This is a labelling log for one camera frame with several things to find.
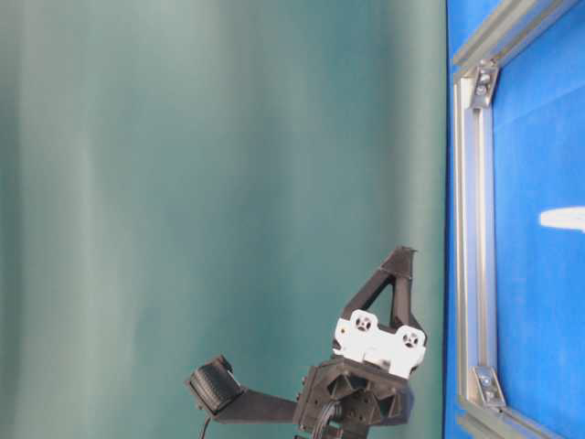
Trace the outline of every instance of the screw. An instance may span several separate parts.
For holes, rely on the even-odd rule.
[[[479,377],[479,381],[481,381],[482,385],[484,385],[485,387],[492,384],[492,379],[487,375],[482,375],[481,377]]]
[[[479,83],[480,84],[489,84],[490,80],[492,80],[492,77],[490,75],[488,75],[487,73],[481,73],[479,75]]]

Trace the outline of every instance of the black wire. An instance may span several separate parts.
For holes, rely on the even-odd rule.
[[[203,428],[201,429],[201,434],[199,435],[199,439],[204,439],[205,438],[205,432],[207,431],[207,427],[209,426],[209,421],[211,421],[211,418],[208,417],[205,422],[203,423]]]
[[[322,439],[327,426],[334,418],[339,417],[340,415],[341,406],[337,401],[330,401],[328,402],[321,413],[319,413],[319,418],[314,425],[313,429],[313,439]]]

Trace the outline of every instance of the green backdrop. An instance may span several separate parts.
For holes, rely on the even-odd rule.
[[[183,380],[220,352],[293,398],[407,244],[429,349],[411,423],[371,437],[440,437],[444,13],[4,0],[0,436],[195,437]]]

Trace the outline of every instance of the blue panel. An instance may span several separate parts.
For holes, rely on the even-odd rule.
[[[449,58],[473,35],[484,20],[500,4],[501,0],[450,0],[449,8]]]
[[[495,97],[499,373],[510,406],[585,437],[585,235],[540,212],[585,205],[585,3],[501,74]]]

